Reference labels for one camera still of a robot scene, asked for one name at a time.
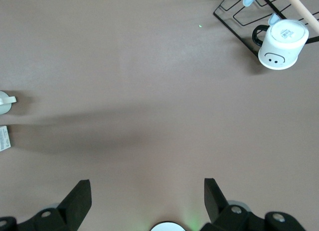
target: white circular object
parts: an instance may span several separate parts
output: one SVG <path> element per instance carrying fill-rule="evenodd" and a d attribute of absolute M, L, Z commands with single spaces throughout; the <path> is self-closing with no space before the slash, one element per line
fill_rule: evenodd
<path fill-rule="evenodd" d="M 185 231 L 185 229 L 173 222 L 163 222 L 155 225 L 151 231 Z"/>
<path fill-rule="evenodd" d="M 307 27 L 298 20 L 283 19 L 270 26 L 258 52 L 267 68 L 283 70 L 293 66 L 309 37 Z"/>
<path fill-rule="evenodd" d="M 0 115 L 10 111 L 12 103 L 16 103 L 16 98 L 9 97 L 7 93 L 0 91 Z"/>

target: white plastic knob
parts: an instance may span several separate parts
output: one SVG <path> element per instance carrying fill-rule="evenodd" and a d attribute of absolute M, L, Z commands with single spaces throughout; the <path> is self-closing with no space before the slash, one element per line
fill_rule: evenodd
<path fill-rule="evenodd" d="M 16 103 L 16 98 L 9 97 L 7 93 L 0 91 L 0 115 L 10 111 L 12 103 Z"/>

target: table surface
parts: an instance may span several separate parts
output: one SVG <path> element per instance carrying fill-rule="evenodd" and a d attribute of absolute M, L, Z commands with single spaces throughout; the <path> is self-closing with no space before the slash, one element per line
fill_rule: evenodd
<path fill-rule="evenodd" d="M 0 0 L 0 216 L 22 222 L 90 179 L 79 231 L 209 221 L 204 178 L 258 216 L 319 228 L 318 45 L 264 68 L 222 0 Z"/>

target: wooden stick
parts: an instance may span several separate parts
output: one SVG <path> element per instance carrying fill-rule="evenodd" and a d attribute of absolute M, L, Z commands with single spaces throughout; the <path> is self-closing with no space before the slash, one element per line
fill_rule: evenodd
<path fill-rule="evenodd" d="M 297 10 L 297 12 L 308 22 L 308 24 L 319 34 L 319 22 L 309 12 L 309 10 L 300 2 L 300 0 L 289 0 L 291 5 Z"/>

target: white handle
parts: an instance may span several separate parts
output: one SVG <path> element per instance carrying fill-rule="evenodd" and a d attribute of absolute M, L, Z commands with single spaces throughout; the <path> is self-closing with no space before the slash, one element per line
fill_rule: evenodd
<path fill-rule="evenodd" d="M 9 104 L 9 103 L 16 103 L 16 98 L 15 97 L 0 98 L 0 105 Z"/>
<path fill-rule="evenodd" d="M 304 17 L 305 21 L 319 34 L 319 22 L 309 12 L 309 10 L 300 2 L 300 0 L 289 0 L 291 5 L 297 10 L 297 12 Z"/>

